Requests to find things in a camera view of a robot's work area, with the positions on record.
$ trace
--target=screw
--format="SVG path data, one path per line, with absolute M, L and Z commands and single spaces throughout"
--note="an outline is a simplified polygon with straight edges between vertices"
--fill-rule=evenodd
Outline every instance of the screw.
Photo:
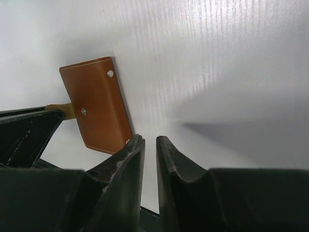
M 114 72 L 112 70 L 109 70 L 107 72 L 108 77 L 113 77 L 114 76 Z
M 82 108 L 82 114 L 83 114 L 83 115 L 86 115 L 86 114 L 87 114 L 86 109 Z

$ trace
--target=white wall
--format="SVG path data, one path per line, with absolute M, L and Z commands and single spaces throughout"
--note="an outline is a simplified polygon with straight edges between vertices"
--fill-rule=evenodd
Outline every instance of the white wall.
M 158 212 L 155 138 L 209 167 L 309 167 L 306 0 L 0 0 L 0 110 L 66 103 L 61 66 L 113 55 L 146 139 L 142 206 Z M 89 169 L 74 120 L 43 158 Z

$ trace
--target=white surface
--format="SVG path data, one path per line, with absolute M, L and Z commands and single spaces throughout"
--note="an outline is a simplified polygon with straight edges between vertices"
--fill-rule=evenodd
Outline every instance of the white surface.
M 305 0 L 2 0 L 0 110 L 69 101 L 58 68 L 114 55 L 146 139 L 142 206 L 158 212 L 155 138 L 209 167 L 309 167 Z M 89 169 L 64 122 L 44 159 Z

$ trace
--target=black plastic part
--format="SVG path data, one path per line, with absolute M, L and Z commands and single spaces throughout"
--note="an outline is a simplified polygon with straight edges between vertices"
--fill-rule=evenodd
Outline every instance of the black plastic part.
M 161 232 L 159 215 L 144 207 L 140 208 L 140 231 Z
M 309 231 L 309 172 L 201 168 L 156 141 L 162 231 Z
M 35 166 L 65 114 L 44 107 L 0 112 L 0 163 L 6 167 Z
M 38 162 L 35 165 L 35 168 L 59 168 L 47 161 L 44 161 L 42 159 L 39 159 Z
M 105 187 L 85 231 L 138 231 L 144 153 L 145 140 L 134 135 L 125 148 L 88 171 Z
M 0 169 L 0 231 L 137 232 L 144 151 L 134 135 L 89 172 L 42 160 L 38 168 Z

